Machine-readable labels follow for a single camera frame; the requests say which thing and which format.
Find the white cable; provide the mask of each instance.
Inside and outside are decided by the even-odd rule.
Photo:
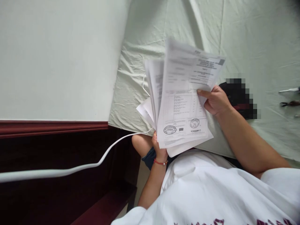
[[[144,91],[149,95],[149,93],[145,90],[145,88],[144,88],[144,82],[145,82],[145,73],[144,73],[144,76],[143,76],[143,89],[144,89]]]
[[[134,134],[129,134],[126,135],[119,140],[117,140],[115,143],[113,143],[104,153],[102,158],[98,163],[91,163],[91,164],[86,164],[86,165],[81,165],[77,166],[71,169],[46,169],[46,170],[26,170],[26,171],[16,171],[16,172],[4,172],[0,173],[0,183],[5,183],[5,182],[11,182],[11,181],[20,181],[20,180],[31,180],[31,179],[40,179],[40,178],[54,178],[54,177],[63,177],[70,175],[72,173],[78,172],[80,170],[88,169],[88,168],[93,168],[101,165],[101,163],[104,161],[105,157],[109,153],[110,149],[118,143],[120,140],[135,135],[135,134],[146,134],[147,132],[143,133],[134,133]]]

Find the hand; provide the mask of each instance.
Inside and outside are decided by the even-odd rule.
[[[198,95],[207,98],[204,108],[213,115],[218,115],[225,111],[233,109],[225,92],[217,85],[212,89],[212,92],[198,89]]]
[[[156,131],[154,131],[153,137],[152,137],[152,144],[156,152],[156,160],[159,163],[165,163],[168,159],[168,152],[166,148],[159,148],[159,144],[157,142],[157,136]]]

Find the pixelated area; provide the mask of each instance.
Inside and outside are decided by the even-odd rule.
[[[261,119],[261,111],[253,103],[253,94],[243,78],[230,78],[219,85],[227,94],[231,105],[245,119]]]

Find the circular seal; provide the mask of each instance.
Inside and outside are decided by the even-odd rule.
[[[163,131],[164,131],[165,134],[173,134],[173,133],[176,132],[176,127],[166,126]]]
[[[196,128],[196,127],[199,126],[199,124],[200,124],[200,121],[197,118],[192,119],[191,122],[190,122],[191,128]]]

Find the left hand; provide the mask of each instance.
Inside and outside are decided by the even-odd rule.
[[[156,131],[154,131],[153,137],[152,137],[152,144],[156,152],[156,161],[159,163],[164,163],[168,159],[168,152],[166,148],[159,148],[159,144],[157,142],[157,136]]]

